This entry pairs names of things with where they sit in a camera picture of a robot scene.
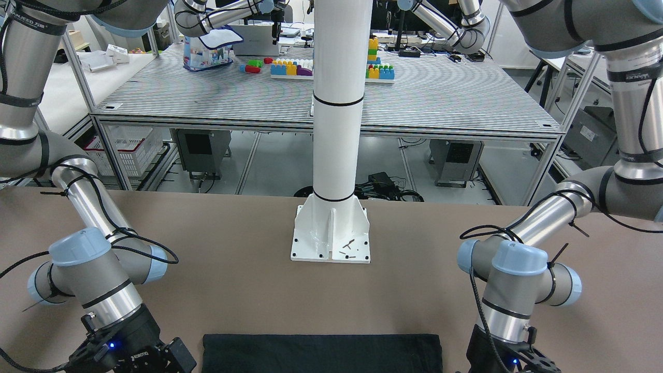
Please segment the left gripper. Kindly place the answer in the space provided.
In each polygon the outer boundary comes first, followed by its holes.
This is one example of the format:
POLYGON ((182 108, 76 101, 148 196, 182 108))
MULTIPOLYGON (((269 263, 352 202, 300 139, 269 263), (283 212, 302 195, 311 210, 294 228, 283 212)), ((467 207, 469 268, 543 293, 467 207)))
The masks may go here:
POLYGON ((470 372, 561 372, 554 361, 533 344, 516 344, 490 337, 477 324, 467 347, 470 372))

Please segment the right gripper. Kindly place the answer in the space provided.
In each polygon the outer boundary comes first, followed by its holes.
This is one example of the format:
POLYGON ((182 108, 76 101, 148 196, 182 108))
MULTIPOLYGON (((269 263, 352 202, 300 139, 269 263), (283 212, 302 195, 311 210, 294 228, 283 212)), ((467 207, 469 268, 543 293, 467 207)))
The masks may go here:
POLYGON ((86 339, 69 357, 66 372, 192 372, 197 365, 181 338, 161 342, 145 305, 106 328, 94 329, 92 321, 89 314, 81 317, 86 339))

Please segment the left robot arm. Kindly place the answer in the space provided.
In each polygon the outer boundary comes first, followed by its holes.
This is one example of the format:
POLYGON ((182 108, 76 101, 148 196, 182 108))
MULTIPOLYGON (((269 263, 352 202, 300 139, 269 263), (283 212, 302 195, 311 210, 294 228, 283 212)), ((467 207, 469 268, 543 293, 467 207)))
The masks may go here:
POLYGON ((559 183, 506 227, 480 241, 462 234, 457 262, 487 283, 474 295, 478 320, 467 348, 471 372, 558 368, 533 346, 537 303, 573 304, 578 274, 550 260, 539 245, 592 211, 661 222, 661 1, 506 1, 524 40, 538 56, 556 58, 588 42, 607 62, 619 160, 559 183))

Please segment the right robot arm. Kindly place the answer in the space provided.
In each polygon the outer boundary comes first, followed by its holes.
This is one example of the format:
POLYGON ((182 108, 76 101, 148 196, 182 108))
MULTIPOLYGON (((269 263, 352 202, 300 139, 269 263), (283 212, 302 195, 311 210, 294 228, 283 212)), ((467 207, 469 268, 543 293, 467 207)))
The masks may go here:
POLYGON ((163 276, 170 250, 140 236, 106 190, 95 161, 34 121, 59 44, 85 15, 115 33, 140 36, 166 1, 12 1, 2 23, 2 183, 39 179, 54 189, 36 202, 78 215, 78 231, 41 253, 28 279, 33 303, 81 305, 83 342, 47 372, 190 372, 196 361, 180 338, 162 341, 137 285, 163 276))

